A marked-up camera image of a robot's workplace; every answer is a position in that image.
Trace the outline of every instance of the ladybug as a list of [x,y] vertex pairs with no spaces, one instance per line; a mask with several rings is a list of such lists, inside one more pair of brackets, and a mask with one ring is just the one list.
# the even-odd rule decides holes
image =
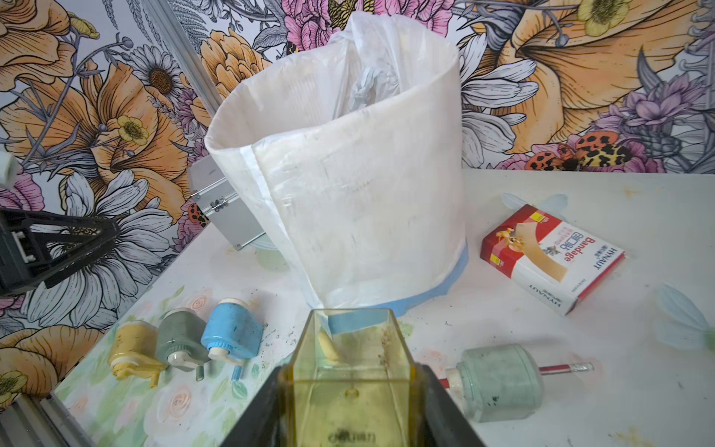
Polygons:
[[539,152],[531,157],[526,162],[526,169],[530,171],[576,171],[578,170],[578,160],[568,145],[560,143],[555,152]]
[[606,130],[589,132],[576,143],[576,158],[581,166],[607,167],[633,158],[628,147],[616,145],[618,134]]
[[201,228],[205,227],[209,223],[208,217],[204,216],[204,213],[201,212],[199,205],[196,205],[195,203],[189,205],[189,220],[193,223],[201,225]]

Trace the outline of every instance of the bee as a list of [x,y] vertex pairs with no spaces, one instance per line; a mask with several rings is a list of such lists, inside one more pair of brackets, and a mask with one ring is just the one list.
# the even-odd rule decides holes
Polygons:
[[556,255],[561,254],[561,252],[556,249],[555,245],[551,245],[550,247],[544,248],[541,251],[543,251],[544,253],[546,253],[549,256],[556,256]]

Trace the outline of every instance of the yellow plastic container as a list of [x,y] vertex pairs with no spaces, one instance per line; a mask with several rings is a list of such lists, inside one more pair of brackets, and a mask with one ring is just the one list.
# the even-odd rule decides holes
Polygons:
[[108,360],[117,380],[135,375],[151,379],[150,386],[157,387],[159,374],[168,366],[154,356],[158,335],[159,330],[145,321],[127,321],[119,326]]

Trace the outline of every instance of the white table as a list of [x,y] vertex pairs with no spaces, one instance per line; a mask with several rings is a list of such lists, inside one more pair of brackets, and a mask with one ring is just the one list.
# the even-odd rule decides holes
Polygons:
[[[658,342],[652,332],[653,321],[667,319],[655,306],[663,283],[689,296],[715,324],[715,177],[491,170],[464,174],[470,262],[447,296],[401,318],[414,359],[442,377],[444,368],[454,366],[467,348],[520,343],[540,365],[591,361],[596,366],[592,373],[545,377],[543,406],[530,418],[475,424],[485,443],[490,447],[715,445],[715,356],[675,350]],[[511,213],[501,203],[502,192],[532,203],[566,193],[566,219],[625,248],[627,259],[569,316],[557,316],[479,259],[482,237]],[[180,285],[184,289],[172,298]],[[210,225],[129,313],[157,324],[166,308],[200,301],[202,288],[208,303],[227,296],[257,299],[261,316],[269,323],[260,356],[253,363],[260,367],[247,367],[255,374],[243,389],[247,398],[231,403],[232,417],[237,419],[272,365],[294,348],[308,308],[275,253],[250,247],[235,252]],[[199,314],[206,318],[210,308],[202,306]],[[117,428],[116,421],[107,423],[96,416],[102,405],[111,405],[108,393],[119,392],[110,389],[116,381],[108,376],[91,391],[79,383],[89,377],[83,365],[101,366],[108,342],[98,344],[60,385],[58,394],[95,441],[104,437],[115,447],[129,447],[132,444],[125,441],[129,435],[120,432],[128,425]],[[192,382],[188,373],[166,387],[179,381],[193,390],[192,403],[203,398],[206,406],[216,406],[224,402],[220,394],[224,375],[227,368],[212,385],[210,372],[207,383]],[[146,384],[140,381],[131,385],[142,386]],[[160,389],[156,397],[143,398],[145,405],[151,404],[146,418],[161,412],[157,402],[166,398],[162,393]],[[209,402],[209,394],[219,398]],[[234,391],[237,394],[246,397],[241,390]],[[194,444],[208,446],[220,443],[222,433],[232,425],[228,418],[220,428],[209,411],[189,413],[191,418],[183,419],[184,425],[173,431],[171,424],[162,429],[166,421],[158,422],[159,428],[152,425],[157,423],[154,419],[145,422],[146,433],[137,434],[134,442],[143,439],[150,446],[184,440],[181,445],[188,446],[194,438],[198,440]]]

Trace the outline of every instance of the transparent plastic container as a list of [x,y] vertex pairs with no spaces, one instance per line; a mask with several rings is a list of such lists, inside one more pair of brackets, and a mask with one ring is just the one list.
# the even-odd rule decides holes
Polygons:
[[289,446],[421,445],[422,388],[391,310],[313,310],[279,386]]

